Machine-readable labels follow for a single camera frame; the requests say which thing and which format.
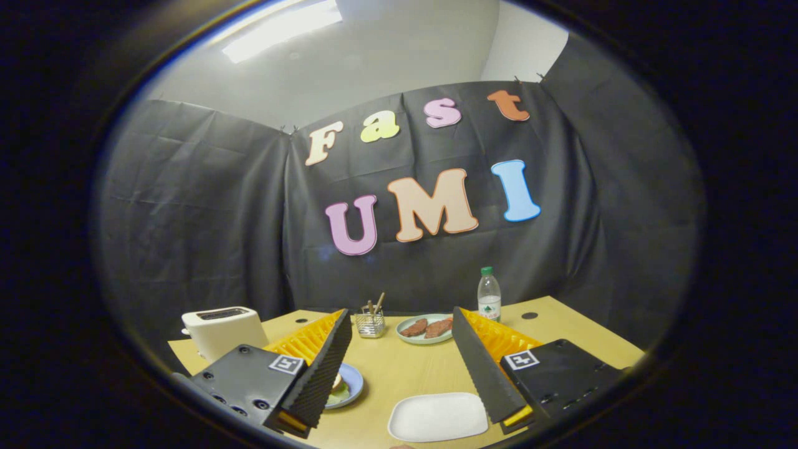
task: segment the white wall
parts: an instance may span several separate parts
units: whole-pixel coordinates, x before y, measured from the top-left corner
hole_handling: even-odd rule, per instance
[[[568,40],[564,28],[507,2],[499,4],[499,21],[482,81],[540,81]]]
[[[229,40],[193,50],[165,70],[146,97],[290,132],[393,93],[479,81],[499,15],[498,0],[336,2],[343,22],[251,60],[234,64],[222,54]]]

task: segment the meat slice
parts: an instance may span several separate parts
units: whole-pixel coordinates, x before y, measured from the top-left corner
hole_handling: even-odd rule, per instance
[[[416,321],[411,325],[409,328],[406,328],[404,331],[399,332],[403,336],[419,336],[427,330],[427,319],[421,318],[420,320]]]
[[[429,326],[427,326],[427,335],[424,338],[435,338],[438,336],[443,335],[444,332],[448,331],[452,328],[452,319],[447,318],[446,320],[436,321]]]

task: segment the water bottle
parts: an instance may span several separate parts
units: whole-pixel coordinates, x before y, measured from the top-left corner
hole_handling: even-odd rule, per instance
[[[480,304],[480,315],[501,322],[501,290],[499,282],[493,277],[493,267],[482,268],[482,279],[476,290],[476,301]]]

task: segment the blue letter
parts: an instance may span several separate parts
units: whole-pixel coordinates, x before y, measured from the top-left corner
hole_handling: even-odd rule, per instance
[[[523,178],[523,161],[499,162],[491,167],[491,172],[501,179],[504,195],[507,196],[507,212],[504,219],[507,221],[524,221],[537,217],[540,207],[532,202],[529,195],[527,180]]]

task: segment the wooden table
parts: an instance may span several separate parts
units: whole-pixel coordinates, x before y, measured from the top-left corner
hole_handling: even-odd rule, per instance
[[[510,328],[542,343],[568,339],[615,368],[632,366],[643,356],[643,351],[633,344],[550,296],[502,306],[501,312],[502,323]],[[538,316],[531,320],[521,318],[527,312]],[[296,320],[305,318],[311,322],[325,315],[298,310],[265,321],[263,329],[269,341],[275,341],[307,325]],[[395,332],[395,327],[406,318],[386,317],[388,329],[378,339],[363,339],[353,327],[352,343],[344,362],[363,374],[363,392],[346,407],[325,410],[310,437],[297,440],[324,449],[389,449],[404,444],[388,433],[393,407],[402,399],[455,391],[476,394],[454,339],[428,346],[408,344]],[[169,345],[192,375],[208,366],[208,362],[197,355],[191,339],[170,341]],[[515,433],[503,435],[499,424],[490,424],[485,433],[465,439],[408,444],[416,449],[484,447],[513,435]]]

